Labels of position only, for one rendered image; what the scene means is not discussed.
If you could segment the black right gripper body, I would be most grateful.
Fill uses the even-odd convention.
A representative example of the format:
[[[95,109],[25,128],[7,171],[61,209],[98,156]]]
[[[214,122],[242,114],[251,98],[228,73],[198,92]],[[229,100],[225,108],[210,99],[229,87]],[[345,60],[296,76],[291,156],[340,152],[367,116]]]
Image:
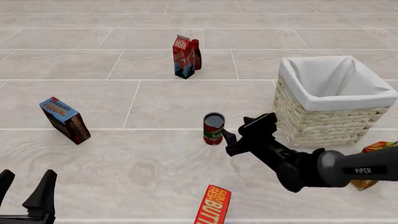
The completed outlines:
[[[226,149],[229,156],[236,156],[245,152],[251,152],[254,149],[260,148],[268,141],[275,140],[273,135],[259,135],[259,136],[242,136],[237,140],[237,143],[231,149]]]

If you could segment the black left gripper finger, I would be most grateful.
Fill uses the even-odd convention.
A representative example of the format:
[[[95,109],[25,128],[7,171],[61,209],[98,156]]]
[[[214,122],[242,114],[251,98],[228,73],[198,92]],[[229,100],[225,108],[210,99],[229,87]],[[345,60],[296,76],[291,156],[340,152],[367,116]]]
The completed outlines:
[[[8,169],[5,169],[0,173],[0,206],[15,176],[16,175]]]
[[[22,204],[29,217],[55,216],[54,193],[57,173],[52,169],[45,172],[38,186]]]

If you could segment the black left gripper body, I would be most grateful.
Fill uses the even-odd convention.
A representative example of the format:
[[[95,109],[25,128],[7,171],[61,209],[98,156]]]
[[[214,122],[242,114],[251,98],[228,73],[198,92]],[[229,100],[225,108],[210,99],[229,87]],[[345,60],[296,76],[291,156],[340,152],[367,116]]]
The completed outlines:
[[[0,215],[0,224],[54,224],[55,215],[46,213],[40,217],[27,215]]]

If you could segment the red tomato sauce can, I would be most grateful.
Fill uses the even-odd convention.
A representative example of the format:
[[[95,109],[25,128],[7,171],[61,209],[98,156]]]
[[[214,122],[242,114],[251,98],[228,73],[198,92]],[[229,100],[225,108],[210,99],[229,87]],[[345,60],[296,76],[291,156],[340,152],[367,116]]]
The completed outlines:
[[[225,118],[221,113],[208,113],[203,118],[203,139],[208,145],[218,145],[222,142],[222,130]]]

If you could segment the white cloth basket liner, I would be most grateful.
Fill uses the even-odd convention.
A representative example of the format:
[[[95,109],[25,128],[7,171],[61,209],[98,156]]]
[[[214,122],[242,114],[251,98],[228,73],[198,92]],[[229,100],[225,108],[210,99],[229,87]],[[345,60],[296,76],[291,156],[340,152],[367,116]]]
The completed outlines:
[[[285,57],[279,76],[307,111],[389,108],[398,100],[398,91],[350,55]]]

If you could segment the woven wicker basket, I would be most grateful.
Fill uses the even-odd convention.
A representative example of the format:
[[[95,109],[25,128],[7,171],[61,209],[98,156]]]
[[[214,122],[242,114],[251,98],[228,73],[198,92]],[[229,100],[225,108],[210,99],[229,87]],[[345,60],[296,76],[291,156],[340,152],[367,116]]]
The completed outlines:
[[[279,77],[273,110],[278,129],[291,145],[320,147],[357,143],[389,108],[308,111]]]

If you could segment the dark red sauce bottle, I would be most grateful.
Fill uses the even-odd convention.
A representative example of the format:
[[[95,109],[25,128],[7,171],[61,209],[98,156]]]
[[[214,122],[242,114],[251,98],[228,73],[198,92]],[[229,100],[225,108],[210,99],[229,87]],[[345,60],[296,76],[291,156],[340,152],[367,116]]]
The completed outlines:
[[[200,44],[198,39],[191,40],[195,52],[195,70],[200,70],[202,65]]]

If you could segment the red and yellow butter box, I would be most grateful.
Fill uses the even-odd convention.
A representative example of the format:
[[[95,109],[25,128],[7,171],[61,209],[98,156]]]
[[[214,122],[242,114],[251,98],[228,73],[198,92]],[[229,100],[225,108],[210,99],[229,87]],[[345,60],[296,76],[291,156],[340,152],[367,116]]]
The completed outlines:
[[[215,185],[209,185],[194,224],[224,224],[231,200],[231,192]]]

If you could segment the blue chocolate pudding box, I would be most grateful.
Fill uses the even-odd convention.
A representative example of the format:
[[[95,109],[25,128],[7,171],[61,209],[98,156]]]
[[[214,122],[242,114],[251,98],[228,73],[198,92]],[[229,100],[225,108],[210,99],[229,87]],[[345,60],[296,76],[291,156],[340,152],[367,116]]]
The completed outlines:
[[[52,126],[76,145],[91,137],[81,114],[56,97],[51,97],[39,104]]]

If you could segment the red and blue milk carton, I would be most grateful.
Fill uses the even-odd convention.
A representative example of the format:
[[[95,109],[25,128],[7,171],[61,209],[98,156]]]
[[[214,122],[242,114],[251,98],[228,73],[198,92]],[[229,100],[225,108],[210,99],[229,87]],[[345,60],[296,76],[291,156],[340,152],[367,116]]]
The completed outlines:
[[[190,78],[195,73],[195,48],[192,41],[182,35],[177,35],[172,46],[175,76]]]

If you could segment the orange juice carton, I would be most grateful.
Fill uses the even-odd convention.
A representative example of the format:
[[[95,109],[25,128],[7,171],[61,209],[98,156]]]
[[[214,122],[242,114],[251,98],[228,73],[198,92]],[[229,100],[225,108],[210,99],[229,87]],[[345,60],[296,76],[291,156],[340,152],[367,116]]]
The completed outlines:
[[[387,148],[396,147],[396,146],[398,146],[398,141],[396,141],[396,142],[379,141],[379,142],[374,143],[368,147],[365,147],[364,149],[362,149],[361,153],[367,154],[369,152],[374,152],[374,151],[378,151],[380,149],[387,149]],[[355,186],[355,188],[358,191],[366,190],[366,189],[374,186],[377,183],[378,183],[377,180],[352,180],[351,181],[351,184],[353,186]]]

